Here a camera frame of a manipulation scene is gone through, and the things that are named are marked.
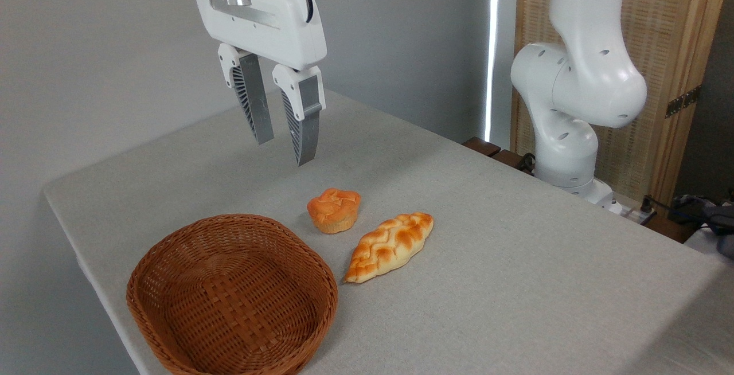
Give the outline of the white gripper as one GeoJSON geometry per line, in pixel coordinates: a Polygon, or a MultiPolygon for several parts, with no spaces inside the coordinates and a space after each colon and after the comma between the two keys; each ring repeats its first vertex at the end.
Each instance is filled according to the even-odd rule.
{"type": "Polygon", "coordinates": [[[312,161],[318,147],[319,114],[326,108],[322,72],[314,66],[327,56],[318,6],[314,5],[313,16],[306,22],[305,0],[250,0],[249,6],[196,1],[205,29],[223,42],[218,59],[225,82],[233,88],[257,143],[274,138],[259,63],[262,56],[278,63],[272,76],[281,91],[297,165],[312,161]]]}

